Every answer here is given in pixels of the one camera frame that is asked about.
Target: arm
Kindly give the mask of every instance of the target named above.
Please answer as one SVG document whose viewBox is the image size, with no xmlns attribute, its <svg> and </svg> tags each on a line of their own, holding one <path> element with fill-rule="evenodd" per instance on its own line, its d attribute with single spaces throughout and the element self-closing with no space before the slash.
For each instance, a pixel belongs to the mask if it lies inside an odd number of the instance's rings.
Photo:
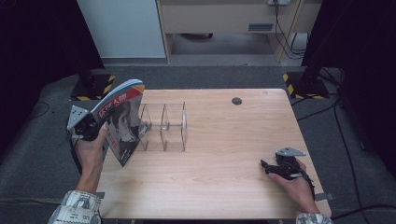
<svg viewBox="0 0 396 224">
<path fill-rule="evenodd" d="M 299 160 L 297 162 L 303 170 L 306 170 L 306 166 L 302 162 Z M 280 185 L 288 193 L 289 197 L 298 204 L 301 214 L 296 218 L 297 224 L 332 223 L 328 217 L 323 216 L 319 212 L 312 197 L 311 188 L 309 188 L 309 184 L 302 177 L 297 177 L 293 180 L 284 179 L 276 174 L 269 174 L 269 177 Z"/>
<path fill-rule="evenodd" d="M 94 195 L 103 169 L 103 143 L 108 132 L 107 122 L 91 142 L 79 140 L 76 151 L 81 160 L 82 173 L 76 190 L 66 193 L 62 203 L 53 212 L 49 224 L 100 224 L 100 199 Z"/>
</svg>

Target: wooden table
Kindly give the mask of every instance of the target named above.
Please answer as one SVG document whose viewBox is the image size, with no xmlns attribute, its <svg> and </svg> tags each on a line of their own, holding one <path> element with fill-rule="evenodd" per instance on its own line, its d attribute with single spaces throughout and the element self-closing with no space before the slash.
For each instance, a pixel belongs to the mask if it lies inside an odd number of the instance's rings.
<svg viewBox="0 0 396 224">
<path fill-rule="evenodd" d="M 232 99 L 242 99 L 234 105 Z M 184 152 L 135 151 L 122 168 L 106 155 L 98 192 L 104 218 L 295 218 L 285 191 L 270 180 L 260 159 L 276 164 L 286 146 L 307 154 L 301 161 L 322 192 L 287 94 L 280 89 L 146 90 L 145 104 L 186 103 Z M 330 216 L 327 201 L 317 202 Z"/>
</svg>

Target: black curtain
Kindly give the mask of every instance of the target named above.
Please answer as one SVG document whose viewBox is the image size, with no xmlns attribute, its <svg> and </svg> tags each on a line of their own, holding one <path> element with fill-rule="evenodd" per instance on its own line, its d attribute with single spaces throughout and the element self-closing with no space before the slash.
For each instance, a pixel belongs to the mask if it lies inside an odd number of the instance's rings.
<svg viewBox="0 0 396 224">
<path fill-rule="evenodd" d="M 396 0 L 323 0 L 303 65 L 346 71 L 341 93 L 365 149 L 396 176 Z"/>
<path fill-rule="evenodd" d="M 0 1 L 2 152 L 41 89 L 78 73 L 73 54 L 87 69 L 104 68 L 77 1 Z"/>
</svg>

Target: gray floor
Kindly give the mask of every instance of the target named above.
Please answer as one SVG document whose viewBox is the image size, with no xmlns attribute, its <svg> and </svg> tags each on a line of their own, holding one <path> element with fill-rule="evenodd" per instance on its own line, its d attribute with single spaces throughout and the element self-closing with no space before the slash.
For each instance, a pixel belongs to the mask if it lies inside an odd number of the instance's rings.
<svg viewBox="0 0 396 224">
<path fill-rule="evenodd" d="M 302 36 L 295 48 L 303 46 Z M 215 35 L 207 40 L 178 36 L 170 63 L 113 61 L 106 64 L 106 71 L 97 70 L 95 73 L 114 74 L 115 86 L 128 78 L 141 78 L 148 89 L 286 89 L 282 74 L 302 70 L 300 64 L 301 60 L 291 59 L 276 63 L 265 35 Z M 339 78 L 337 69 L 331 71 Z M 71 105 L 92 108 L 97 103 L 68 101 L 68 94 L 77 80 L 77 76 L 67 77 L 43 89 L 40 101 L 49 105 L 49 111 L 26 122 L 7 160 L 0 167 L 2 200 L 59 200 L 76 185 L 78 172 L 68 151 L 65 120 Z M 326 85 L 330 92 L 335 92 L 334 86 L 327 82 Z M 336 99 L 337 96 L 332 95 L 326 100 L 304 100 L 294 105 L 293 110 L 297 119 L 302 118 L 332 105 Z M 290 99 L 291 104 L 296 102 L 298 100 Z M 46 105 L 37 104 L 32 116 L 40 115 L 46 109 Z M 336 107 L 336 112 L 353 161 L 362 204 L 396 205 L 395 178 L 386 171 L 374 152 L 361 150 L 360 140 L 345 111 Z M 333 111 L 304 119 L 299 125 L 321 184 L 335 197 L 329 201 L 333 215 L 357 209 L 352 173 Z M 45 223 L 55 207 L 37 203 L 0 203 L 0 223 Z M 371 223 L 393 223 L 396 220 L 395 211 L 387 209 L 366 211 L 365 214 Z M 364 223 L 364 220 L 362 214 L 357 213 L 334 222 Z M 126 221 L 105 220 L 105 223 Z M 285 223 L 293 223 L 293 220 L 285 220 Z"/>
</svg>

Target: book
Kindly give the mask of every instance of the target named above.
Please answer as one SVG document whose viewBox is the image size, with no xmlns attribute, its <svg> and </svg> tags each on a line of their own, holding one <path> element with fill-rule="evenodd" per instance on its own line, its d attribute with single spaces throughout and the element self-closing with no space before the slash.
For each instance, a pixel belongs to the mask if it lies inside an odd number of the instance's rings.
<svg viewBox="0 0 396 224">
<path fill-rule="evenodd" d="M 139 106 L 144 89 L 141 80 L 127 80 L 91 111 L 93 118 L 98 121 L 112 108 L 106 140 L 121 166 L 125 165 L 139 144 Z"/>
</svg>

